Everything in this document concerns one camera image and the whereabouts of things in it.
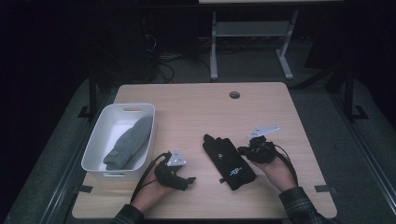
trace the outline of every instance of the floor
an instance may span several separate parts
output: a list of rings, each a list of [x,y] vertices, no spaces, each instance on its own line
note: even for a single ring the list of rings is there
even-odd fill
[[[294,79],[286,80],[276,59],[278,41],[261,40],[259,44],[254,42],[248,45],[246,41],[238,45],[224,43],[231,47],[218,56],[219,79],[216,81],[278,81],[292,87],[320,72],[304,67],[311,43],[293,41],[287,58]],[[202,43],[205,48],[205,39],[202,39]],[[160,65],[161,73],[151,83],[211,81],[207,50],[203,50],[195,59],[177,57],[172,52],[163,56],[172,60],[163,60],[165,65]],[[396,223],[395,211],[389,206],[388,198],[384,196],[384,190],[378,184],[379,180],[374,175],[372,164],[364,156],[366,152],[363,149],[370,148],[391,185],[396,186],[393,162],[396,158],[396,132],[358,81],[355,82],[354,105],[361,105],[369,119],[356,120],[354,123],[347,120],[342,109],[343,90],[336,94],[326,92],[328,80],[329,77],[325,77],[303,90],[290,91],[290,95],[321,172],[332,188],[332,197],[338,210],[338,215],[332,221],[346,224]],[[111,92],[98,91],[99,109],[111,104],[116,93],[117,87],[112,88]],[[108,223],[109,220],[76,219],[71,215],[73,202],[85,175],[80,167],[81,156],[95,123],[95,119],[78,118],[80,109],[88,104],[86,80],[66,108],[6,223]]]

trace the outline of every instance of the forearm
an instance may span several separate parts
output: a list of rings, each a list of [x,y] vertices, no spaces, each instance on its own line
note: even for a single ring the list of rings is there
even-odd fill
[[[144,215],[141,211],[130,204],[125,204],[110,224],[138,224],[143,218]]]
[[[301,187],[283,191],[279,194],[279,199],[283,203],[292,223],[331,223],[317,212],[317,209]]]

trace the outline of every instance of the white logo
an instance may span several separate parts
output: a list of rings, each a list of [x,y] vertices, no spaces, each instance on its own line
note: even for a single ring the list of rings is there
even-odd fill
[[[242,170],[242,167],[240,167],[240,168],[235,168],[234,170],[232,170],[232,171],[230,172],[230,175],[237,175],[238,172],[239,172],[240,170]]]

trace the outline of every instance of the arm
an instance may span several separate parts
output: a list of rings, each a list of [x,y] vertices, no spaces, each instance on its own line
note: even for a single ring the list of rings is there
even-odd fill
[[[154,174],[155,166],[143,182],[143,187],[131,204],[125,204],[110,222],[111,224],[137,224],[144,218],[144,213],[159,202],[166,194],[174,191],[162,186]]]
[[[331,223],[317,212],[303,188],[297,187],[289,168],[280,158],[275,157],[271,163],[252,163],[263,170],[269,181],[279,189],[279,199],[292,223]]]

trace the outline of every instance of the white plastic bin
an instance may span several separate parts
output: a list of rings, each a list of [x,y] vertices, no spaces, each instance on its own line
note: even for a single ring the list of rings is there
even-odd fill
[[[152,116],[151,134],[146,150],[142,150],[134,166],[128,170],[106,169],[105,156],[117,140],[143,117]],[[90,140],[82,157],[81,166],[101,180],[137,180],[151,162],[155,134],[155,108],[150,104],[114,104],[106,106],[93,128]]]

